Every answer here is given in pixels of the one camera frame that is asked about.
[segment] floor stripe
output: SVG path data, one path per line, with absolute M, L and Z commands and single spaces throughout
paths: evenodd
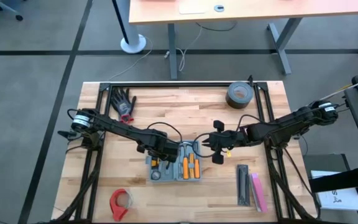
M 88 16 L 90 14 L 90 10 L 92 7 L 93 0 L 88 0 L 85 6 L 84 14 L 80 23 L 80 27 L 78 28 L 77 35 L 75 37 L 75 41 L 73 44 L 73 48 L 71 50 L 70 57 L 68 58 L 65 71 L 63 73 L 62 80 L 60 82 L 60 86 L 57 92 L 57 96 L 55 99 L 55 104 L 53 105 L 52 114 L 50 115 L 47 130 L 45 132 L 44 139 L 42 141 L 40 153 L 38 155 L 37 163 L 35 165 L 34 173 L 31 178 L 30 186 L 27 191 L 27 195 L 25 196 L 24 204 L 22 207 L 22 211 L 19 217 L 18 224 L 26 224 L 30 211 L 32 208 L 32 204 L 34 202 L 35 195 L 37 193 L 38 184 L 41 179 L 42 170 L 44 168 L 45 160 L 47 158 L 50 141 L 53 136 L 53 132 L 55 130 L 56 121 L 59 115 L 60 107 L 62 105 L 63 97 L 66 91 L 68 79 L 70 77 L 71 69 L 73 68 L 74 60 L 78 51 L 78 47 L 80 46 L 81 38 L 85 30 L 86 21 L 88 20 Z
M 150 55 L 165 55 L 168 50 L 153 50 Z M 149 50 L 143 50 L 135 55 L 145 55 Z M 43 56 L 43 55 L 71 55 L 71 50 L 0 50 L 0 56 Z M 275 49 L 193 49 L 187 50 L 188 55 L 269 55 L 275 54 Z M 291 54 L 358 54 L 358 49 L 287 49 Z M 131 56 L 122 50 L 77 50 L 75 55 L 92 56 Z
M 71 50 L 0 50 L 0 56 L 15 55 L 70 55 Z

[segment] gray tool tray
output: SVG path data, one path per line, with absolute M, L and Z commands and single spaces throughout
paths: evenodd
M 152 158 L 151 156 L 147 156 L 146 157 L 146 164 L 149 165 L 149 179 L 151 182 L 171 182 L 171 181 L 190 181 L 190 182 L 194 182 L 194 181 L 200 181 L 202 178 L 202 173 L 201 173 L 201 158 L 199 156 L 197 156 L 196 154 L 194 154 L 194 160 L 198 159 L 198 163 L 199 163 L 199 167 L 200 167 L 200 177 L 199 178 L 190 178 L 190 171 L 189 171 L 189 179 L 185 180 L 183 179 L 183 158 L 185 156 L 185 151 L 186 151 L 186 157 L 188 158 L 188 167 L 190 168 L 195 168 L 195 163 L 194 164 L 190 164 L 190 153 L 193 153 L 193 147 L 192 147 L 193 141 L 185 141 L 183 143 L 180 144 L 179 149 L 178 149 L 178 158 L 176 160 L 176 162 L 174 163 L 170 163 L 168 169 L 166 169 L 168 162 L 167 161 L 160 161 L 158 164 L 158 169 L 152 169 L 151 166 L 151 161 Z M 196 141 L 196 144 L 194 144 L 195 147 L 195 151 L 199 153 L 199 142 Z

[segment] desk leg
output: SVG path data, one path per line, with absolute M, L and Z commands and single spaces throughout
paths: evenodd
M 280 57 L 281 64 L 283 65 L 283 72 L 284 75 L 291 74 L 291 67 L 288 63 L 287 55 L 285 54 L 285 46 L 287 45 L 288 41 L 290 40 L 292 34 L 294 33 L 296 27 L 298 27 L 299 23 L 301 22 L 302 18 L 291 18 L 288 20 L 287 24 L 283 29 L 283 32 L 279 35 L 274 23 L 269 23 L 267 26 L 267 30 L 270 31 L 274 46 L 276 48 L 277 54 Z
M 116 11 L 119 26 L 124 38 L 121 40 L 121 49 L 129 54 L 141 52 L 146 46 L 146 38 L 137 32 L 137 27 L 129 24 L 129 7 L 131 1 L 112 0 Z
M 169 41 L 169 67 L 171 79 L 178 79 L 178 66 L 177 66 L 177 48 L 175 45 L 175 25 L 168 24 L 168 41 Z

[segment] gray carpet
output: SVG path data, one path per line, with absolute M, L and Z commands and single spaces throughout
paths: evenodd
M 0 12 L 0 50 L 70 50 L 86 0 L 7 1 L 24 16 L 22 22 Z M 273 20 L 279 30 L 286 19 Z M 239 21 L 230 32 L 203 31 L 194 49 L 272 49 L 270 21 Z M 202 23 L 221 29 L 230 23 Z M 139 26 L 154 49 L 166 49 L 165 25 Z M 186 47 L 198 34 L 195 24 L 177 25 L 177 45 Z M 119 50 L 122 35 L 110 0 L 95 0 L 80 50 Z M 358 49 L 358 16 L 303 19 L 289 49 Z M 106 81 L 141 55 L 77 56 L 57 120 L 55 133 L 67 129 L 68 108 L 75 108 L 82 82 Z M 187 55 L 179 80 L 283 80 L 291 109 L 310 103 L 348 84 L 358 75 L 358 54 L 289 55 L 293 74 L 280 73 L 277 55 Z M 0 56 L 0 220 L 16 223 L 29 186 L 68 56 Z M 168 60 L 149 55 L 115 78 L 119 81 L 169 80 Z M 341 102 L 341 96 L 333 101 Z M 308 154 L 345 153 L 358 167 L 358 132 L 350 112 L 332 126 L 305 134 Z M 305 143 L 300 141 L 303 152 Z M 30 223 L 47 221 L 53 210 L 67 142 L 53 135 Z

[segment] tape roll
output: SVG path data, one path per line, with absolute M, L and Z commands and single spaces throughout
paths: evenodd
M 235 109 L 243 109 L 254 97 L 254 91 L 248 83 L 234 82 L 226 93 L 226 102 Z

